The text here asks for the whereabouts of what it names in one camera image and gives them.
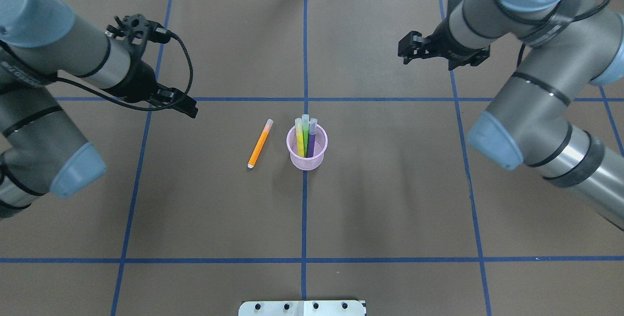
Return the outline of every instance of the purple marker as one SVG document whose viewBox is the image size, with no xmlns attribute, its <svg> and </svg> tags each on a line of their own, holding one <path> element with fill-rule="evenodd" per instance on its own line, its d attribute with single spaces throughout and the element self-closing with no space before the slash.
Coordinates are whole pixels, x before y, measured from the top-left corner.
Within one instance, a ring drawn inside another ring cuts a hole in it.
<svg viewBox="0 0 624 316">
<path fill-rule="evenodd" d="M 312 158 L 314 156 L 314 139 L 316 139 L 316 123 L 318 120 L 316 118 L 310 119 L 310 129 L 308 135 L 308 153 L 306 154 L 306 158 Z"/>
</svg>

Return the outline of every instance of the white bracket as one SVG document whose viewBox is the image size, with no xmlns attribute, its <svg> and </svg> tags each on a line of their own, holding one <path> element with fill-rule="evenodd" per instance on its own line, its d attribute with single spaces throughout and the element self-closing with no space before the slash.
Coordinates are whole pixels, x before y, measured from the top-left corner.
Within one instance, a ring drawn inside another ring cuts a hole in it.
<svg viewBox="0 0 624 316">
<path fill-rule="evenodd" d="M 359 300 L 244 302 L 238 316 L 366 316 Z"/>
</svg>

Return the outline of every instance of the yellow marker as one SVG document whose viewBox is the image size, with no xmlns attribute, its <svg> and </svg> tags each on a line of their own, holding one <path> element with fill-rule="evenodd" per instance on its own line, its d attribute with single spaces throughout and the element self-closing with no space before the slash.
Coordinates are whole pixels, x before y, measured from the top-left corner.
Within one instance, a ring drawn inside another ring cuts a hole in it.
<svg viewBox="0 0 624 316">
<path fill-rule="evenodd" d="M 252 157 L 249 158 L 249 162 L 247 163 L 247 167 L 249 167 L 250 169 L 256 166 L 256 160 L 258 160 L 258 155 L 260 155 L 260 152 L 262 151 L 262 147 L 265 145 L 265 141 L 267 140 L 269 131 L 271 131 L 272 125 L 273 125 L 273 120 L 270 118 L 267 120 L 265 129 L 262 130 L 262 133 L 260 134 L 260 138 L 258 138 L 258 142 L 256 143 L 256 147 L 253 149 Z"/>
<path fill-rule="evenodd" d="M 297 155 L 305 158 L 303 152 L 303 121 L 301 118 L 294 119 L 294 132 L 297 135 Z"/>
</svg>

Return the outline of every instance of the marker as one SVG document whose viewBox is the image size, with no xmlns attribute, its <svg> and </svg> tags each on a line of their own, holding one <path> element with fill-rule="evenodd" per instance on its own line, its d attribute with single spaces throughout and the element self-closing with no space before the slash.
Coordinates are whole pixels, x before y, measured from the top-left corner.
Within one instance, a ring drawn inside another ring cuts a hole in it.
<svg viewBox="0 0 624 316">
<path fill-rule="evenodd" d="M 316 118 L 310 119 L 310 136 L 308 138 L 308 151 L 306 152 L 306 158 L 312 158 L 314 156 L 314 141 L 316 140 L 316 124 L 318 120 Z"/>
<path fill-rule="evenodd" d="M 301 125 L 303 122 L 301 121 L 301 118 L 295 118 L 294 119 L 294 131 L 295 134 L 297 135 L 297 155 L 301 156 L 302 158 L 305 158 L 305 154 L 303 153 L 303 125 Z"/>
<path fill-rule="evenodd" d="M 301 122 L 303 122 L 303 153 L 308 153 L 308 128 L 310 127 L 310 115 L 301 115 Z"/>
<path fill-rule="evenodd" d="M 252 157 L 249 158 L 249 162 L 247 163 L 247 167 L 249 167 L 250 169 L 256 166 L 256 160 L 258 160 L 258 155 L 260 155 L 260 152 L 262 151 L 262 147 L 265 145 L 265 141 L 267 140 L 269 131 L 271 131 L 272 125 L 273 125 L 273 120 L 270 118 L 267 120 L 265 129 L 262 130 L 262 133 L 260 134 L 260 138 L 258 138 L 258 142 L 256 143 L 256 147 L 253 149 Z"/>
</svg>

